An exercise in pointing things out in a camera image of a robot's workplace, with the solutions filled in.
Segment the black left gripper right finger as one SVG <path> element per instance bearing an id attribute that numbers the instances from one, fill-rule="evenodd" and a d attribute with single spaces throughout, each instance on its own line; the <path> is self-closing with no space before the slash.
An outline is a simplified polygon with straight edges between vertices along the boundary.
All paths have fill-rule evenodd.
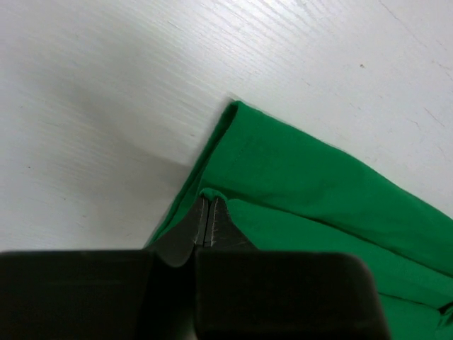
<path id="1" fill-rule="evenodd" d="M 210 203 L 207 248 L 222 251 L 255 249 L 248 237 L 233 223 L 225 200 L 219 196 Z"/>

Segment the green t shirt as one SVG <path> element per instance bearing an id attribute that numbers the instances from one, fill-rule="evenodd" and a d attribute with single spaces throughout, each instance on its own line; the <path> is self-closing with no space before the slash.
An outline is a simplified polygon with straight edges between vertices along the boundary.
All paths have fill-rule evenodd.
<path id="1" fill-rule="evenodd" d="M 235 101 L 154 239 L 199 196 L 221 198 L 259 249 L 360 257 L 394 339 L 452 338 L 452 219 L 358 159 Z"/>

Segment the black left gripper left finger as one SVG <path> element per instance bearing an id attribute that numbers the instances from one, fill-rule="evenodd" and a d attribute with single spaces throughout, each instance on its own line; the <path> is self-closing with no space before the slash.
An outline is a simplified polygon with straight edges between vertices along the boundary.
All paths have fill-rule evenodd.
<path id="1" fill-rule="evenodd" d="M 198 198 L 149 249 L 153 264 L 143 302 L 144 339 L 187 339 L 193 332 L 194 252 L 204 243 L 209 201 Z"/>

